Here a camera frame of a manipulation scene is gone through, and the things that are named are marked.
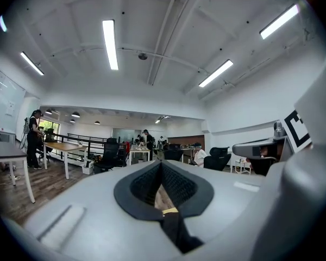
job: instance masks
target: brown wall panel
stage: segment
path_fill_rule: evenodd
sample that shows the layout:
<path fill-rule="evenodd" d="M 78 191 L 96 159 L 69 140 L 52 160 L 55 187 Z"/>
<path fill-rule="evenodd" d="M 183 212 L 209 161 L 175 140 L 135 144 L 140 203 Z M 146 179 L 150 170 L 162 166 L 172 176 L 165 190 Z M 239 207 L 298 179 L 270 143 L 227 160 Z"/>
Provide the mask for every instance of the brown wall panel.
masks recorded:
<path fill-rule="evenodd" d="M 205 150 L 205 140 L 203 135 L 194 135 L 194 136 L 183 136 L 183 137 L 168 137 L 168 142 L 170 144 L 181 144 L 188 145 L 199 142 L 202 144 L 202 149 Z"/>

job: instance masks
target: white table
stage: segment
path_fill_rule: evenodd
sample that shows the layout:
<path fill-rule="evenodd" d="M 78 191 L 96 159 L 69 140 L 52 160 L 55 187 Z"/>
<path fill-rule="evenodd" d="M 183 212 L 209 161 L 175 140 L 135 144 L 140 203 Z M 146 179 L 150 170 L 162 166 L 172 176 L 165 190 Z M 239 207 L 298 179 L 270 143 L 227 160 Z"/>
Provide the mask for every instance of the white table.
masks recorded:
<path fill-rule="evenodd" d="M 10 174 L 12 184 L 16 185 L 15 175 L 13 173 L 12 161 L 22 161 L 24 168 L 24 178 L 26 179 L 26 186 L 28 189 L 28 194 L 31 202 L 35 203 L 35 198 L 33 195 L 32 187 L 30 186 L 29 173 L 28 173 L 28 163 L 27 154 L 19 150 L 15 145 L 8 142 L 0 142 L 0 163 L 9 162 L 10 164 Z"/>
<path fill-rule="evenodd" d="M 150 160 L 150 150 L 146 147 L 132 147 L 129 151 L 129 165 L 131 165 L 132 160 L 132 154 L 135 153 L 146 153 L 147 154 L 147 160 Z"/>
<path fill-rule="evenodd" d="M 237 163 L 239 163 L 239 166 L 240 166 L 240 172 L 238 172 L 237 171 Z M 241 160 L 241 161 L 238 161 L 238 160 L 236 160 L 235 161 L 235 172 L 236 173 L 238 173 L 238 174 L 243 174 L 243 173 L 249 173 L 249 175 L 251 174 L 251 168 L 249 168 L 249 170 L 246 170 L 245 169 L 245 164 L 246 163 L 250 163 L 250 162 L 248 162 L 248 161 L 243 161 L 243 160 Z"/>
<path fill-rule="evenodd" d="M 191 158 L 193 158 L 193 150 L 194 150 L 194 148 L 183 148 L 183 149 L 181 149 L 181 150 L 183 150 L 183 151 L 190 150 L 190 151 L 191 151 Z M 181 162 L 182 162 L 182 163 L 184 162 L 184 154 L 183 154 L 183 156 L 181 157 Z"/>
<path fill-rule="evenodd" d="M 43 143 L 43 162 L 45 163 L 46 170 L 47 170 L 46 147 L 56 149 L 56 150 L 64 153 L 65 177 L 67 180 L 69 180 L 67 154 L 71 153 L 71 152 L 75 152 L 75 151 L 84 151 L 84 161 L 87 159 L 87 157 L 86 157 L 87 147 L 85 147 L 85 146 L 79 147 L 79 146 L 67 144 L 67 143 L 45 142 L 45 143 Z"/>

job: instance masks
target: white ceiling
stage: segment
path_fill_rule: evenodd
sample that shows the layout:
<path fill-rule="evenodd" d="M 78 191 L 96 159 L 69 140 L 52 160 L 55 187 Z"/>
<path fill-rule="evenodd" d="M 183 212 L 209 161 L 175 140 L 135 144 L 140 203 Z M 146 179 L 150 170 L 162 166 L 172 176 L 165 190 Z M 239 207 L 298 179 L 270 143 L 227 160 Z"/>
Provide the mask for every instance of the white ceiling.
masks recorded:
<path fill-rule="evenodd" d="M 259 34 L 293 3 L 297 0 L 17 0 L 4 15 L 8 31 L 0 31 L 0 46 L 41 84 L 96 74 L 206 100 L 303 39 L 302 14 L 266 40 Z M 119 71 L 110 70 L 104 49 L 102 21 L 108 19 L 115 20 Z M 43 77 L 21 58 L 22 51 L 40 63 Z M 137 51 L 166 58 L 148 55 L 142 61 Z M 200 88 L 227 59 L 234 66 Z"/>
<path fill-rule="evenodd" d="M 154 123 L 159 117 L 165 115 L 157 115 L 152 113 L 141 113 L 141 112 L 134 112 L 134 111 L 123 111 L 123 110 L 112 110 L 112 109 L 101 109 L 101 108 L 90 108 L 90 107 L 78 107 L 78 108 L 71 108 L 71 107 L 47 107 L 43 106 L 40 108 L 43 113 L 47 109 L 52 109 L 52 115 L 44 114 L 46 117 L 51 117 L 56 120 L 69 122 L 70 119 L 74 119 L 71 114 L 73 112 L 78 112 L 80 116 L 118 116 L 123 118 L 135 118 L 135 119 L 143 119 L 146 121 L 150 121 Z M 185 120 L 186 118 L 183 117 L 175 117 L 170 116 L 170 118 L 166 118 L 161 120 L 162 123 L 166 122 L 173 122 L 179 120 Z"/>

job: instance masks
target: black office chair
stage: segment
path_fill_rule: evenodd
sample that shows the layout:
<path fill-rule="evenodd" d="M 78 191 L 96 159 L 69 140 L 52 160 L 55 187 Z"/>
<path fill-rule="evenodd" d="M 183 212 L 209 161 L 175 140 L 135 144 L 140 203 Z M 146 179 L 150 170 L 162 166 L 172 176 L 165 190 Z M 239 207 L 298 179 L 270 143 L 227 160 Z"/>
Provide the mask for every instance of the black office chair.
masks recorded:
<path fill-rule="evenodd" d="M 164 159 L 180 161 L 184 151 L 180 149 L 180 144 L 170 144 L 169 150 L 164 151 Z"/>
<path fill-rule="evenodd" d="M 54 132 L 53 132 L 53 128 L 49 128 L 45 131 L 46 133 L 46 137 L 45 137 L 45 140 L 44 141 L 40 141 L 38 144 L 37 144 L 37 147 L 36 149 L 39 150 L 38 151 L 38 154 L 40 155 L 39 156 L 39 161 L 40 159 L 43 158 L 43 142 L 58 142 L 57 140 L 54 140 Z M 50 153 L 52 152 L 53 148 L 50 148 L 50 147 L 46 147 L 46 158 L 47 158 L 47 161 L 49 162 L 49 158 L 51 157 Z"/>
<path fill-rule="evenodd" d="M 104 144 L 104 154 L 101 161 L 94 163 L 94 174 L 107 172 L 116 166 L 117 152 L 120 145 L 116 138 L 108 138 Z"/>
<path fill-rule="evenodd" d="M 231 158 L 231 154 L 227 154 L 228 148 L 211 148 L 210 156 L 204 158 L 204 168 L 222 171 Z"/>

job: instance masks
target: whiteboard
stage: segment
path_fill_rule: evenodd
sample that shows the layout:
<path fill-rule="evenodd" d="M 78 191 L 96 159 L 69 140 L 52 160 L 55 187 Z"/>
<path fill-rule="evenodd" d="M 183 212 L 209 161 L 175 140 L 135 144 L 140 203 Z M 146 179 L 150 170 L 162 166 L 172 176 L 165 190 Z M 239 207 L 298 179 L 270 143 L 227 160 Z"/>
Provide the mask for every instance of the whiteboard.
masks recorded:
<path fill-rule="evenodd" d="M 16 132 L 17 116 L 26 91 L 0 71 L 0 131 Z"/>

